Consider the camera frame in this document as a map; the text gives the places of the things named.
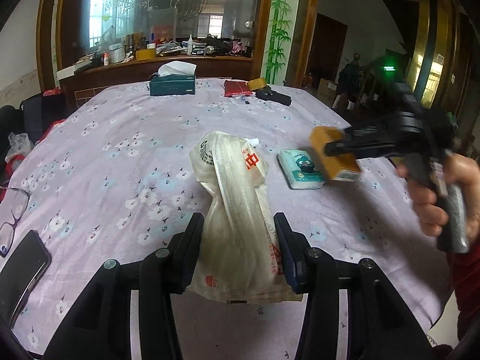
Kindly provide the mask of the person's right hand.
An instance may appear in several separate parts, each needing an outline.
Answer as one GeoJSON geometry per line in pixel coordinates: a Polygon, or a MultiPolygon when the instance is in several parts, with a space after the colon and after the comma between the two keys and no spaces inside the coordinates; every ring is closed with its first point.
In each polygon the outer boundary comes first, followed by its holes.
{"type": "MultiPolygon", "coordinates": [[[[443,169],[444,179],[449,184],[459,184],[462,187],[466,205],[465,233],[469,243],[475,243],[479,239],[479,165],[472,158],[451,154],[443,169]]],[[[404,163],[397,166],[397,174],[408,181],[408,193],[422,232],[427,236],[440,236],[442,227],[448,222],[448,214],[437,206],[436,194],[411,180],[404,163]]]]}

